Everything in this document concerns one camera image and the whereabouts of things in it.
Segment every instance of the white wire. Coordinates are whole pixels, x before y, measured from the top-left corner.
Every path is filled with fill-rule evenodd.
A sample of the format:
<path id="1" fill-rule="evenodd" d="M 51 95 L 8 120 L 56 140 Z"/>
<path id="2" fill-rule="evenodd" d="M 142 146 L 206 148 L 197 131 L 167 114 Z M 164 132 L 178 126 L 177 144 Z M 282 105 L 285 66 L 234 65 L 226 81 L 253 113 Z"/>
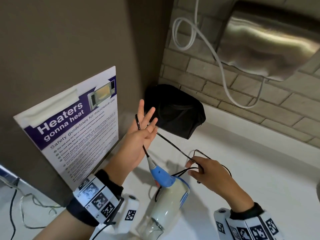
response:
<path id="1" fill-rule="evenodd" d="M 42 229 L 45 228 L 45 226 L 28 226 L 25 222 L 24 222 L 24 210 L 23 210 L 23 199 L 29 196 L 32 196 L 32 201 L 36 206 L 41 206 L 43 208 L 50 208 L 49 214 L 51 211 L 54 211 L 55 214 L 57 214 L 56 209 L 57 208 L 61 208 L 62 206 L 53 206 L 53 205 L 44 205 L 41 203 L 40 200 L 38 200 L 38 198 L 32 194 L 32 193 L 28 193 L 28 194 L 24 194 L 23 191 L 18 187 L 15 186 L 13 184 L 11 184 L 9 181 L 7 181 L 4 177 L 0 176 L 0 181 L 2 181 L 6 186 L 10 187 L 10 188 L 14 188 L 16 190 L 18 190 L 21 194 L 22 197 L 20 199 L 20 212 L 21 212 L 21 218 L 22 218 L 22 223 L 23 225 L 28 228 L 28 229 Z"/>
<path id="2" fill-rule="evenodd" d="M 252 105 L 249 105 L 249 106 L 245 106 L 245 105 L 241 105 L 241 104 L 238 104 L 234 99 L 233 97 L 231 97 L 230 93 L 229 93 L 229 90 L 228 90 L 228 87 L 227 87 L 227 84 L 226 84 L 226 78 L 225 78 L 225 75 L 224 75 L 224 71 L 223 71 L 223 67 L 222 67 L 222 63 L 216 53 L 216 51 L 214 50 L 214 48 L 212 47 L 212 45 L 210 44 L 210 42 L 207 40 L 207 38 L 203 35 L 203 33 L 198 29 L 197 27 L 197 16 L 198 16 L 198 4 L 199 4 L 199 0 L 196 0 L 195 1 L 195 10 L 194 10 L 194 23 L 192 23 L 189 19 L 185 18 L 185 17 L 178 17 L 174 20 L 173 24 L 172 24 L 172 39 L 173 39 L 173 42 L 175 44 L 175 46 L 181 50 L 181 51 L 185 51 L 187 49 L 189 49 L 195 39 L 196 39 L 196 36 L 197 36 L 197 33 L 198 35 L 203 39 L 203 41 L 205 42 L 205 44 L 208 46 L 208 48 L 210 49 L 212 55 L 214 56 L 215 60 L 218 62 L 218 65 L 219 65 L 219 68 L 220 68 L 220 71 L 221 71 L 221 75 L 222 75 L 222 83 L 223 83 L 223 88 L 226 92 L 226 95 L 228 96 L 228 98 L 235 104 L 237 105 L 238 107 L 240 108 L 243 108 L 243 109 L 250 109 L 250 108 L 253 108 L 257 103 L 258 101 L 260 100 L 260 97 L 261 97 L 261 92 L 262 92 L 262 87 L 265 83 L 265 78 L 262 79 L 262 82 L 261 82 L 261 86 L 260 86 L 260 89 L 259 89 L 259 92 L 258 92 L 258 96 L 257 96 L 257 99 L 256 101 L 254 102 L 254 104 Z M 178 42 L 178 39 L 177 39 L 177 34 L 178 34 L 178 29 L 179 29 L 179 26 L 180 24 L 182 23 L 182 21 L 185 21 L 186 23 L 188 23 L 190 26 L 191 26 L 191 36 L 190 36 L 190 40 L 189 40 L 189 43 L 186 45 L 186 46 L 181 46 Z"/>

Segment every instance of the black pouch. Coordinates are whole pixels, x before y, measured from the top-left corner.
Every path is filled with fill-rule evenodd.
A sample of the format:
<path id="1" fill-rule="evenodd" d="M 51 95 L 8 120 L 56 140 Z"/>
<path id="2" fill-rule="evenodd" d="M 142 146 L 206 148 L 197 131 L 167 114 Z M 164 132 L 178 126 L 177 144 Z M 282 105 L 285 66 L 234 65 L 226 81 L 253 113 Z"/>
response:
<path id="1" fill-rule="evenodd" d="M 178 88 L 159 84 L 145 93 L 144 110 L 155 107 L 157 126 L 185 139 L 206 120 L 202 103 Z"/>

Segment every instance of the sign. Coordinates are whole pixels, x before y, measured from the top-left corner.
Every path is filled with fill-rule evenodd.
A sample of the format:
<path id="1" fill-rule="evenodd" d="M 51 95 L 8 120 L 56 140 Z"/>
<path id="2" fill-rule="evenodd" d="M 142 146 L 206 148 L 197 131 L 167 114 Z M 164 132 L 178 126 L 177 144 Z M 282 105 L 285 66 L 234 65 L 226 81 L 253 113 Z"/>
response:
<path id="1" fill-rule="evenodd" d="M 72 190 L 118 141 L 116 67 L 14 116 Z"/>

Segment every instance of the microwave illustration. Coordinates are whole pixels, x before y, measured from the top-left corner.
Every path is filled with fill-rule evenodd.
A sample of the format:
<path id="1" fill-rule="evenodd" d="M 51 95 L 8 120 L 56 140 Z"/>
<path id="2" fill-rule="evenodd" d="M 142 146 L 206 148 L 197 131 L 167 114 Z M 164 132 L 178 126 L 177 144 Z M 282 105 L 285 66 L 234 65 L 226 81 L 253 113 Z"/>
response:
<path id="1" fill-rule="evenodd" d="M 93 110 L 95 107 L 98 106 L 98 104 L 109 98 L 115 92 L 116 89 L 114 80 L 110 81 L 109 83 L 95 90 L 94 92 L 90 92 L 88 94 L 90 109 Z"/>

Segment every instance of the hand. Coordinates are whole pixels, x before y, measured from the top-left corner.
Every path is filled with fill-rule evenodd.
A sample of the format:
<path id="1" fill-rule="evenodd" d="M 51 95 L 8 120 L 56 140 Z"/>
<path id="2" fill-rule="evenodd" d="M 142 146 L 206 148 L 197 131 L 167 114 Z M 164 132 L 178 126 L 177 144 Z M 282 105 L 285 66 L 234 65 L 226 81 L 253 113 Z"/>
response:
<path id="1" fill-rule="evenodd" d="M 140 100 L 138 107 L 138 120 L 141 130 L 138 130 L 136 120 L 134 119 L 119 151 L 104 168 L 108 173 L 110 180 L 120 186 L 123 184 L 128 174 L 136 168 L 144 158 L 145 152 L 142 145 L 148 149 L 157 135 L 158 128 L 156 127 L 156 123 L 158 119 L 154 118 L 150 125 L 148 125 L 155 112 L 155 108 L 152 107 L 146 116 L 144 116 L 143 107 L 144 101 L 142 99 Z"/>
<path id="2" fill-rule="evenodd" d="M 234 212 L 244 212 L 254 206 L 251 197 L 218 161 L 198 156 L 194 156 L 192 159 L 203 167 L 204 172 L 189 170 L 188 174 L 224 198 Z M 190 168 L 193 163 L 189 160 L 186 163 L 186 168 Z"/>

